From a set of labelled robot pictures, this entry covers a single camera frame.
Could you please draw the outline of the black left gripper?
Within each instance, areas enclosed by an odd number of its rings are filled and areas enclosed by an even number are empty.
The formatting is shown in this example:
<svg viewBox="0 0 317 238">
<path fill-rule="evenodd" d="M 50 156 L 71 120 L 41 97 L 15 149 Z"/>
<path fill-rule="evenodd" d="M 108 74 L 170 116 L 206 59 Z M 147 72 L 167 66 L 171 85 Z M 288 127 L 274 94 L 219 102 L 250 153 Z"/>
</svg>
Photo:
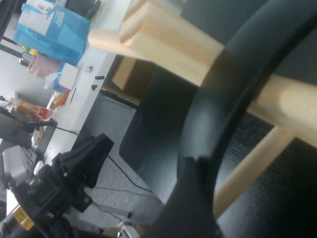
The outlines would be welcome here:
<svg viewBox="0 0 317 238">
<path fill-rule="evenodd" d="M 59 153 L 52 163 L 53 170 L 61 176 L 66 190 L 70 193 L 70 204 L 84 212 L 92 203 L 85 188 L 94 188 L 98 176 L 114 142 L 101 133 L 80 142 L 72 152 Z"/>
</svg>

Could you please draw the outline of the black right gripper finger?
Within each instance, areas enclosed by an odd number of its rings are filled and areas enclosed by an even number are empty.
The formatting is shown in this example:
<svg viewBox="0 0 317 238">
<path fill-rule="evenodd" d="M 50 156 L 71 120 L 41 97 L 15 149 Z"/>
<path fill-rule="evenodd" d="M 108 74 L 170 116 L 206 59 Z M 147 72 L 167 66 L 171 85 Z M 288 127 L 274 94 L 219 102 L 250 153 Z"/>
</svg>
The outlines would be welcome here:
<svg viewBox="0 0 317 238">
<path fill-rule="evenodd" d="M 153 238 L 221 238 L 213 196 L 221 160 L 184 158 L 176 186 L 155 223 Z"/>
</svg>

